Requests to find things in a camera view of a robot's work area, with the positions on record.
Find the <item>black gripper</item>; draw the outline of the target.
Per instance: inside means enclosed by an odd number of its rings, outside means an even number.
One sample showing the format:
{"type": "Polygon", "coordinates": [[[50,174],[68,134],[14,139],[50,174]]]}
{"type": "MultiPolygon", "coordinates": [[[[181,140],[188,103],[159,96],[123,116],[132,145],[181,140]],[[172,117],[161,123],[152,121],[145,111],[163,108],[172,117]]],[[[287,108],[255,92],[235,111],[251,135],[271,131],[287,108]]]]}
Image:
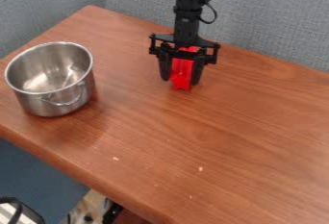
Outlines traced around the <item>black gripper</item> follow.
{"type": "Polygon", "coordinates": [[[189,84],[196,86],[205,64],[216,64],[220,45],[199,37],[201,9],[183,10],[173,7],[175,27],[171,34],[151,34],[148,53],[157,58],[159,74],[169,80],[172,57],[193,60],[189,84]]]}

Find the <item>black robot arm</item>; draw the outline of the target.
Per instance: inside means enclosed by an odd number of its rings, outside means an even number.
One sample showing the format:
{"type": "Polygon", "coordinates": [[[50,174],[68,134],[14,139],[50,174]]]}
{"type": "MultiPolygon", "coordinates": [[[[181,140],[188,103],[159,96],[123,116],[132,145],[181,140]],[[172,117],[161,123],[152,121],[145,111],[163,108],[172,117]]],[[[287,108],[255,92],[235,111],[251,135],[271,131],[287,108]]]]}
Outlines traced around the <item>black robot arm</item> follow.
{"type": "Polygon", "coordinates": [[[216,64],[219,43],[199,37],[199,23],[212,24],[216,11],[211,0],[176,0],[175,27],[171,34],[151,34],[148,53],[157,58],[159,74],[173,89],[196,86],[204,66],[216,64]]]}

